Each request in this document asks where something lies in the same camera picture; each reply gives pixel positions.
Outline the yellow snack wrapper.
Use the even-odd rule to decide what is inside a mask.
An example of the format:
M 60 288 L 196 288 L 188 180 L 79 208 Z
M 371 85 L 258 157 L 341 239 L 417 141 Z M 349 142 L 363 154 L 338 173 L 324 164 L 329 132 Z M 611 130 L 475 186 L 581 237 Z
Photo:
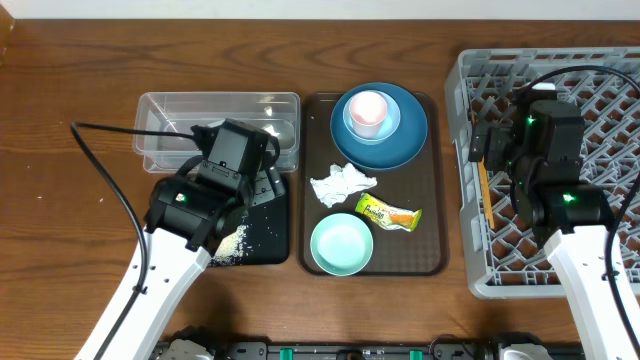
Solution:
M 355 211 L 368 217 L 384 230 L 404 230 L 412 232 L 418 225 L 422 211 L 411 211 L 391 206 L 384 201 L 363 193 Z

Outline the wooden chopstick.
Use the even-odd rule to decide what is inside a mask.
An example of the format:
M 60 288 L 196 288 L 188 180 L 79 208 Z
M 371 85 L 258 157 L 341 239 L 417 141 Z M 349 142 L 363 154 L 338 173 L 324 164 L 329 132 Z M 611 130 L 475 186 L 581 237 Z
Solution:
M 474 113 L 471 113 L 471 121 L 472 121 L 472 132 L 474 130 L 486 131 L 489 138 L 490 126 L 485 120 L 479 120 Z M 482 208 L 483 208 L 487 223 L 489 225 L 489 228 L 493 230 L 495 228 L 495 220 L 494 220 L 494 215 L 492 211 L 489 179 L 488 179 L 488 173 L 485 166 L 484 158 L 481 162 L 477 162 L 477 167 L 478 167 L 480 190 L 481 190 L 481 196 L 482 196 Z

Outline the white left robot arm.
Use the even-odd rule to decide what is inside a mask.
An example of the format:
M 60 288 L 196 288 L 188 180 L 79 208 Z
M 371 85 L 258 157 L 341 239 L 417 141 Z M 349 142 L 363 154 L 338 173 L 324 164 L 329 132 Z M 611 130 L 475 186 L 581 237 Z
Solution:
M 289 255 L 288 196 L 271 168 L 260 184 L 275 189 L 258 197 L 247 219 L 214 247 L 195 245 L 188 237 L 160 225 L 143 233 L 116 292 L 78 359 L 147 359 L 177 305 L 209 267 L 271 265 Z

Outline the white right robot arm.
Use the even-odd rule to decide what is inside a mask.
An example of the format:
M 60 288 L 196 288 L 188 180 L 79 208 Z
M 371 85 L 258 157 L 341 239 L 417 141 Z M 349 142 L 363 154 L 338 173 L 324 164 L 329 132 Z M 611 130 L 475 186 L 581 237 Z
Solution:
M 584 125 L 478 121 L 469 158 L 505 171 L 516 214 L 533 231 L 566 293 L 589 359 L 639 356 L 639 305 L 623 267 L 604 190 L 579 178 Z

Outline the pink plastic cup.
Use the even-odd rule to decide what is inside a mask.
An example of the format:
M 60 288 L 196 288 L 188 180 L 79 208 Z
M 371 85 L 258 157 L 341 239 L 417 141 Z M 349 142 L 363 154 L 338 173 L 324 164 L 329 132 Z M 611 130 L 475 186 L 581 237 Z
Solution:
M 349 105 L 355 134 L 361 138 L 375 138 L 382 127 L 387 111 L 387 102 L 380 93 L 367 90 L 355 94 Z

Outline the white napkin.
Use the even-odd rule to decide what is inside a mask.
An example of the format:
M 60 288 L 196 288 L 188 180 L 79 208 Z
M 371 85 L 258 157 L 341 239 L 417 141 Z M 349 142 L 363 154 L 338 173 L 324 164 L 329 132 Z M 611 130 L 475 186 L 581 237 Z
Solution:
M 332 164 L 329 172 L 326 178 L 310 179 L 315 196 L 327 208 L 343 203 L 351 194 L 377 185 L 376 177 L 368 177 L 351 163 L 344 166 Z

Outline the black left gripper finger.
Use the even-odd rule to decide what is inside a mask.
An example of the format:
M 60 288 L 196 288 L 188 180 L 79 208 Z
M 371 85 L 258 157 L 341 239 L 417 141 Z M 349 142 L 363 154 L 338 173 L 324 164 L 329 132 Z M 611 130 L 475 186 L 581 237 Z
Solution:
M 261 205 L 272 201 L 275 193 L 266 170 L 262 170 L 257 174 L 254 184 L 253 206 Z
M 286 194 L 286 188 L 281 178 L 280 173 L 277 171 L 275 167 L 270 167 L 267 170 L 267 176 L 269 178 L 269 182 L 271 184 L 271 189 L 273 191 L 274 197 L 280 197 Z

